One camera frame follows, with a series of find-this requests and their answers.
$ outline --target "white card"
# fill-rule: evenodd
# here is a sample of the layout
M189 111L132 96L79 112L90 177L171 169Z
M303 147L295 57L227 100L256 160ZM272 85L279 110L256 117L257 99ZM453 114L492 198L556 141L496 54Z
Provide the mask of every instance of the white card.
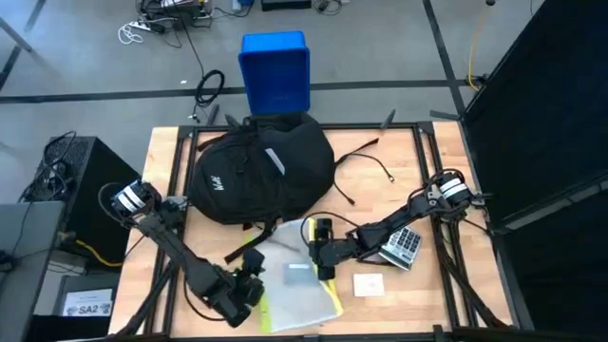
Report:
M382 274L352 275L354 296L383 296L384 278Z
M112 289L66 294L63 316L110 316Z

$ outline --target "backpack logo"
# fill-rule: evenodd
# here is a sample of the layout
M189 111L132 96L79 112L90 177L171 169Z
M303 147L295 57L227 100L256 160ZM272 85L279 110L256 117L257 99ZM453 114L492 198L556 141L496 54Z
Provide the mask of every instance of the backpack logo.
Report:
M224 189L224 186L221 184L221 178L218 176L211 176L211 182L213 183L213 189L216 191L221 191Z

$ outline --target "black panel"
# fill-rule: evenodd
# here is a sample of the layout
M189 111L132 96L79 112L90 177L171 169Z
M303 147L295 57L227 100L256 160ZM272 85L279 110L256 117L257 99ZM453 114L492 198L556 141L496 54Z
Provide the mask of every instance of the black panel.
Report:
M608 335L608 194L504 238L536 330Z
M469 105L465 135L496 195L494 222L606 174L607 12L607 1L545 1Z
M47 151L47 159L58 158L66 149L69 138L53 144ZM63 161L69 166L74 183L66 198L66 212L62 230L73 232L77 239L91 245L109 262L120 262L128 240L128 230L108 217L100 208L97 192L106 183L117 181L124 185L139 177L139 174L117 156L107 145L94 137L76 137L66 152ZM49 196L48 188L41 177L33 188L38 199ZM110 187L106 203L109 206ZM72 254L89 257L91 265L101 266L91 253L73 242L64 243L60 249Z

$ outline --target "yellow cable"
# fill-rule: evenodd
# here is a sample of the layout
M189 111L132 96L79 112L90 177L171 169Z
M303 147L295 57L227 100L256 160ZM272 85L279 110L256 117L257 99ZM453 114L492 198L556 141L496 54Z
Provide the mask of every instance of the yellow cable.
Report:
M484 10L482 11L482 17L477 24L477 28L475 28L475 33L473 33L473 43L471 44L471 52L468 55L468 74L466 75L468 79L468 85L478 91L479 88L476 87L471 81L471 74L473 73L473 55L475 54L475 47L477 46L477 39L479 38L479 33L482 30L482 26L484 25L485 14L487 13L487 6L484 6Z
M98 260L99 262L103 263L103 265L107 266L107 267L121 267L123 266L123 264L121 262L108 262L106 261L104 258L102 258L102 256L99 255L99 253L97 253L97 251L95 251L95 249L89 245L87 245L86 243L84 243L82 240L77 239L76 243L87 248L87 250L89 250Z

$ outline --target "power strip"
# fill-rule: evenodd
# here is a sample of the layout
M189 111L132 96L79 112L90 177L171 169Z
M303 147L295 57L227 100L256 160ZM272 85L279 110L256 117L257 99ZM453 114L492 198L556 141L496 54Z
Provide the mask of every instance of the power strip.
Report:
M152 29L150 29L150 27L147 24L142 24L138 21L133 21L128 23L128 25L130 27L132 27L133 29L142 29L142 30L146 30L146 31L151 31Z

